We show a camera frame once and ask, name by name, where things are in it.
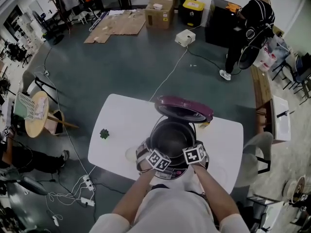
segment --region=power strip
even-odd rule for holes
[[[58,223],[58,220],[57,220],[57,217],[56,216],[52,216],[53,218],[53,221],[54,221],[54,224],[59,227],[59,223]]]
[[[93,183],[92,183],[92,181],[91,181],[91,179],[89,178],[88,175],[84,176],[83,180],[84,180],[84,183],[86,184],[86,186],[88,187],[88,189],[90,191],[94,191],[95,190],[94,189],[94,185],[93,185]]]
[[[88,200],[88,199],[82,198],[82,197],[81,197],[81,203],[87,204],[87,205],[90,205],[90,206],[94,206],[94,205],[95,205],[95,201],[93,201],[93,200]]]

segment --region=cardboard box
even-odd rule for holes
[[[153,5],[163,5],[161,10],[156,10]],[[174,18],[175,0],[150,0],[145,9],[146,26],[149,28],[168,29]]]

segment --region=black pants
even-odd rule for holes
[[[63,164],[63,157],[52,157],[37,151],[13,147],[12,164],[20,168],[20,173],[37,169],[45,173],[55,173]]]
[[[234,64],[239,61],[241,51],[246,45],[247,40],[245,37],[245,30],[235,32],[230,41],[227,61],[225,62],[225,71],[227,73],[231,73],[233,71]]]

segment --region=purple lid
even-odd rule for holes
[[[164,116],[191,123],[211,122],[214,115],[214,111],[204,104],[173,96],[158,97],[155,108]]]

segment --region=white table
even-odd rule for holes
[[[98,115],[88,150],[88,160],[103,169],[136,180],[136,165],[125,157],[127,149],[139,146],[150,136],[161,114],[154,103],[111,94]],[[110,136],[100,138],[107,129]],[[209,154],[209,173],[231,193],[237,179],[243,150],[243,126],[240,123],[214,117],[204,129],[196,125],[197,139],[204,143]],[[190,176],[193,169],[187,170]],[[186,173],[174,181],[187,177]],[[154,177],[151,184],[165,183]]]
[[[288,111],[289,105],[288,102],[284,99],[281,99],[277,96],[272,96],[272,116],[273,116],[273,131],[275,140],[278,142],[290,141],[291,140],[291,119],[288,112],[287,116],[281,116],[277,118],[277,115]]]

